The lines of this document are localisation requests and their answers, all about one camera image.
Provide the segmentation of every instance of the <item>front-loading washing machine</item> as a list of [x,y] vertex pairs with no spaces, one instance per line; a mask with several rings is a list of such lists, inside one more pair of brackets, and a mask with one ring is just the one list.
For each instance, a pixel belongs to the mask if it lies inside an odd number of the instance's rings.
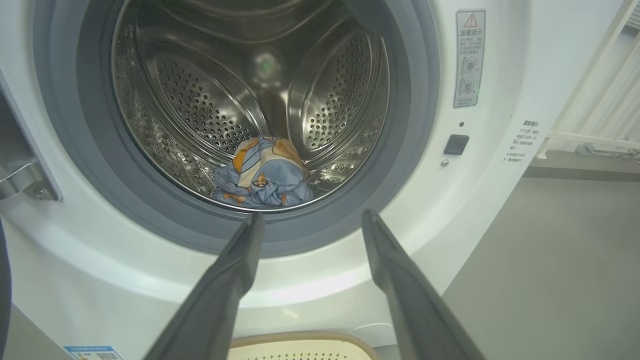
[[[235,336],[395,343],[362,211],[379,211],[444,292],[620,4],[5,2],[3,96],[50,186],[0,202],[13,302],[60,346],[141,358],[261,211]],[[259,135],[291,141],[313,200],[254,210],[211,197],[213,172]]]

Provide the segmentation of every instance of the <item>floor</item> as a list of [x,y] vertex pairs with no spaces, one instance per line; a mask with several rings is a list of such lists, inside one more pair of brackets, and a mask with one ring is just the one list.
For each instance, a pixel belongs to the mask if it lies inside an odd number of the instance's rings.
[[[444,300],[490,360],[638,359],[639,216],[640,183],[522,179]],[[68,358],[14,311],[5,360]]]

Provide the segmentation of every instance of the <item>white washing machine body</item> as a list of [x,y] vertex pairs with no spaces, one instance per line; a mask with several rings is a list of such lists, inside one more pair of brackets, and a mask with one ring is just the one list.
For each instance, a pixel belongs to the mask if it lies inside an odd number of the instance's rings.
[[[10,34],[0,39],[2,86],[61,200],[19,195],[0,203],[13,302],[60,346],[107,345],[124,359],[139,359],[216,256],[140,226],[70,159],[38,84],[34,3],[0,6],[1,32]],[[416,169],[381,216],[440,293],[522,176],[620,3],[429,2],[440,57],[435,122]],[[413,6],[426,3],[398,1],[390,10],[396,19],[419,21],[410,16]],[[486,12],[482,91],[477,105],[467,108],[452,106],[460,10]],[[470,137],[461,156],[443,153],[452,134]],[[531,144],[518,144],[521,155],[514,157],[520,135],[531,136]],[[261,259],[241,301],[235,336],[306,330],[352,332],[372,346],[395,342],[361,231],[310,252]]]

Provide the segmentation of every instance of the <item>clothing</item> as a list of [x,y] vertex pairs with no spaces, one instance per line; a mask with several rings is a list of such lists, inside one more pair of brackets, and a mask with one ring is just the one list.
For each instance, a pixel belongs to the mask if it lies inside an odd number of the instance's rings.
[[214,171],[213,183],[218,188],[211,197],[252,209],[298,205],[313,199],[307,176],[290,141],[259,136],[241,142],[231,164]]

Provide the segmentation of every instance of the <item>qr code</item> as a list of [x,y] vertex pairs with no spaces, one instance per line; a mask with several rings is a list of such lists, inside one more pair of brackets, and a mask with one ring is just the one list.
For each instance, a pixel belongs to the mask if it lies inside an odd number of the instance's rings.
[[100,360],[120,360],[120,357],[112,352],[96,352]]

